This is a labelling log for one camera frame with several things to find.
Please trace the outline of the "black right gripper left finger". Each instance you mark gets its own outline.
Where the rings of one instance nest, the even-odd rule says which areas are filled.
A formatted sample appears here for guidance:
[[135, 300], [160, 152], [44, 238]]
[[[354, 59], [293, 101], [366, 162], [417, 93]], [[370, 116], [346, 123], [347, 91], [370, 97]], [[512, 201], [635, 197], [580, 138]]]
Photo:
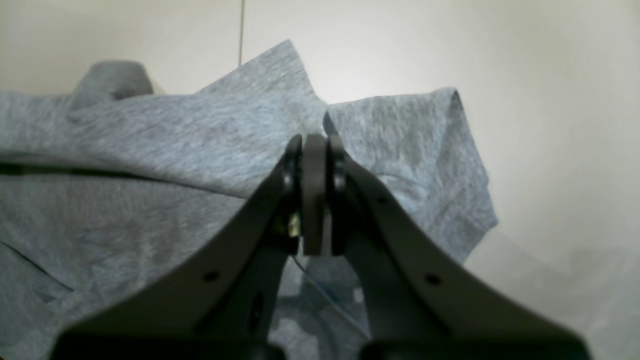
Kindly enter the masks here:
[[298, 251], [294, 136], [213, 239], [171, 273], [58, 337], [53, 360], [284, 360], [269, 344], [282, 271]]

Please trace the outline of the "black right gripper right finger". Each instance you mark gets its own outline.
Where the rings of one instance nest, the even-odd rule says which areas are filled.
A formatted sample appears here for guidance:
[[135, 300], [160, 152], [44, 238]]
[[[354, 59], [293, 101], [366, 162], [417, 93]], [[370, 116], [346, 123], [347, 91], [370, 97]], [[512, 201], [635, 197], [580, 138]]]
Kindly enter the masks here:
[[338, 136], [327, 141], [332, 251], [359, 278], [361, 360], [589, 360], [579, 335], [466, 271], [414, 223]]

